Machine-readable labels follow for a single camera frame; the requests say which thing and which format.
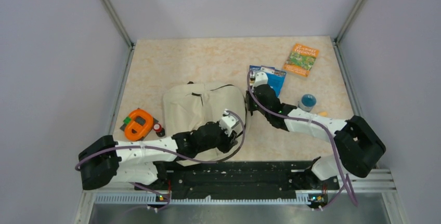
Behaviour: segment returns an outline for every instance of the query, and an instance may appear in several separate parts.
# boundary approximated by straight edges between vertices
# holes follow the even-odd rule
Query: blue jar lid
[[[302,104],[306,107],[313,107],[317,103],[316,97],[311,94],[305,94],[302,97]]]

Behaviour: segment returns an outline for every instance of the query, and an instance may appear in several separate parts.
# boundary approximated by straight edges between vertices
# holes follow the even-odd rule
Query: white wall
[[[111,0],[133,39],[336,36],[356,0]]]
[[[441,0],[367,0],[342,49],[411,223],[439,223]]]
[[[0,223],[72,223],[126,57],[99,0],[0,0]]]

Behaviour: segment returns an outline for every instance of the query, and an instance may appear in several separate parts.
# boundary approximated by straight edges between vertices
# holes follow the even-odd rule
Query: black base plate
[[[303,170],[313,161],[286,162],[224,162],[197,164],[183,167],[176,163],[157,164],[159,171],[167,171],[163,179],[147,187],[167,190],[170,182],[174,199],[203,199],[208,195],[218,200],[294,199],[298,188],[295,178],[300,174],[291,170]],[[328,190],[338,190],[332,177],[321,182]]]

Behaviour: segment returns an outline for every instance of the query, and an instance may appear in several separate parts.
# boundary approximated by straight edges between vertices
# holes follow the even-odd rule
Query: orange tape measure
[[[124,119],[124,125],[121,126],[121,130],[124,131],[124,135],[128,140],[139,141],[149,134],[154,123],[154,118],[147,111],[136,109]]]

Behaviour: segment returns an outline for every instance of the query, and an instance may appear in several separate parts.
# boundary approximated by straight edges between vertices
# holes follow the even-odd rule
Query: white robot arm
[[[350,120],[342,120],[305,112],[296,106],[280,103],[274,90],[267,84],[268,76],[265,72],[257,72],[251,79],[255,82],[251,91],[247,91],[248,110],[261,112],[275,128],[309,134],[325,141],[332,138],[343,164],[343,173],[366,177],[384,154],[384,144],[362,117],[353,116]],[[315,159],[309,172],[321,181],[339,174],[333,155]]]
[[[234,129],[238,124],[239,119],[225,110],[217,123],[208,122],[197,130],[158,140],[114,141],[110,135],[103,136],[79,154],[80,163],[76,169],[81,172],[85,190],[109,183],[150,185],[158,179],[158,167],[154,162],[176,161],[181,159],[179,155],[193,159],[198,153],[213,148],[229,152],[237,144]]]

